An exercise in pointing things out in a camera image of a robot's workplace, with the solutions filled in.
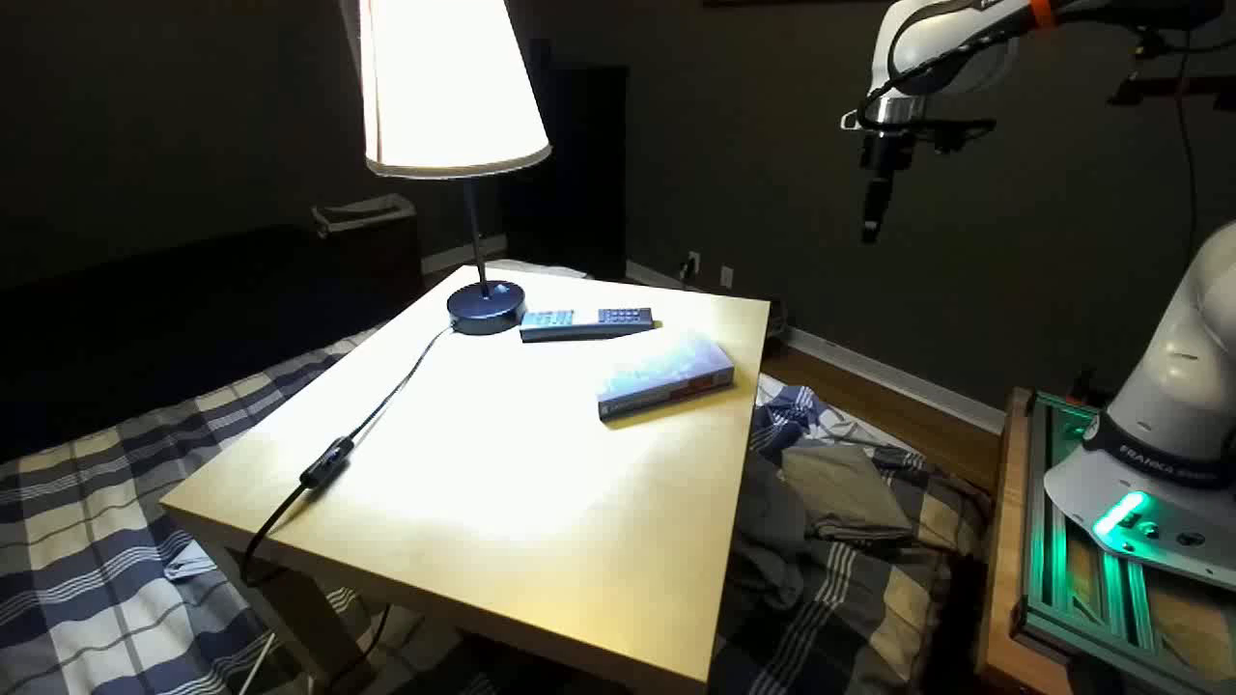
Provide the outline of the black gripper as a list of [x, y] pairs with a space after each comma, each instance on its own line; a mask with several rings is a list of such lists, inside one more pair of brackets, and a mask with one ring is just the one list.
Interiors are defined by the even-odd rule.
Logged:
[[915, 131], [911, 127], [863, 127], [863, 168], [870, 173], [863, 204], [863, 244], [879, 244], [890, 208], [890, 181], [911, 164]]

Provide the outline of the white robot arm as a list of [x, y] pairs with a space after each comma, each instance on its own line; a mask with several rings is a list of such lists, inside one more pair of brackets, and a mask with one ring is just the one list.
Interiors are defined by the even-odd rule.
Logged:
[[[1054, 23], [1193, 30], [1224, 0], [891, 0], [870, 90], [839, 118], [864, 140], [863, 239], [885, 229], [891, 178], [920, 142], [964, 148], [985, 118], [926, 118], [937, 91], [993, 79], [1022, 34]], [[1236, 229], [1217, 229], [1175, 284], [1150, 342], [1087, 441], [1043, 471], [1050, 504], [1105, 553], [1236, 586]]]

